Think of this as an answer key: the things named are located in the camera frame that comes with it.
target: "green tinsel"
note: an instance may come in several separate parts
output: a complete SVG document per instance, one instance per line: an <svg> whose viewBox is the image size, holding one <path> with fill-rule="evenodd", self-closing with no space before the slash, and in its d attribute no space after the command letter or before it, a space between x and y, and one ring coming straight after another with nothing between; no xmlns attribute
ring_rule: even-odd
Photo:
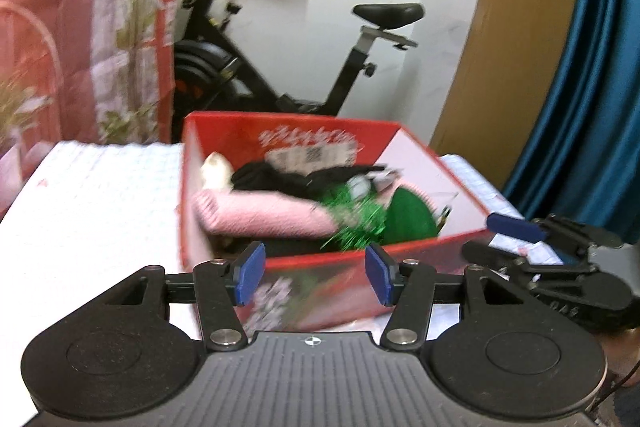
<svg viewBox="0 0 640 427"><path fill-rule="evenodd" d="M329 241L335 240L342 251L361 250L378 242L385 231L385 208L372 196L353 201L346 185L334 188L322 200L340 230Z"/></svg>

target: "pink knitted fabric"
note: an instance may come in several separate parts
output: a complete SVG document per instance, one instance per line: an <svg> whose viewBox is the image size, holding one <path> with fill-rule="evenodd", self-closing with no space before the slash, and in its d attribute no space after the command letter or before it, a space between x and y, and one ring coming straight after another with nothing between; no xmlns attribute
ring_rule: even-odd
<svg viewBox="0 0 640 427"><path fill-rule="evenodd" d="M338 226L324 206L280 192L200 190L193 208L207 232L231 237L331 237Z"/></svg>

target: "bike seat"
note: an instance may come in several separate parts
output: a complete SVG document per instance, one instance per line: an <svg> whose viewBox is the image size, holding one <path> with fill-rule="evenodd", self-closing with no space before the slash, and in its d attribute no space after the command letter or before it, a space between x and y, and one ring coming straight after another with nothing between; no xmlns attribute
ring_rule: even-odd
<svg viewBox="0 0 640 427"><path fill-rule="evenodd" d="M424 8L418 3L358 4L353 7L353 13L381 30L395 30L422 19Z"/></svg>

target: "red cardboard box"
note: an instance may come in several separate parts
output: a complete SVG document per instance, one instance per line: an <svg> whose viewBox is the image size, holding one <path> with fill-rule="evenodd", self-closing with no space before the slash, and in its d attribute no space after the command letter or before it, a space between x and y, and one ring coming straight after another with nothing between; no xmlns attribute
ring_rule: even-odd
<svg viewBox="0 0 640 427"><path fill-rule="evenodd" d="M460 255L462 245L471 239L487 243L493 237L485 228L488 210L400 124L290 114L194 112L186 118L183 142L180 255L188 271L214 257L190 203L202 188L200 167L212 152L221 153L238 169L266 155L277 158L286 153L287 158L329 144L351 163L402 169L407 181L418 185L436 205L449 204L452 211L437 239L385 247L398 260L418 259L439 272L461 273L466 266ZM363 259L362 250L267 258L254 301L236 311L249 334L274 329L313 331L388 312L369 286Z"/></svg>

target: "teal curtain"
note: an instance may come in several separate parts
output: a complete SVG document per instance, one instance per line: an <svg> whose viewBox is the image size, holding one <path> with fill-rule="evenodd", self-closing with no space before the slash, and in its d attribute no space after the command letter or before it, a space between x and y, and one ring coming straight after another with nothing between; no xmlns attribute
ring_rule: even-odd
<svg viewBox="0 0 640 427"><path fill-rule="evenodd" d="M640 235L640 0L577 0L556 77L504 188L524 214Z"/></svg>

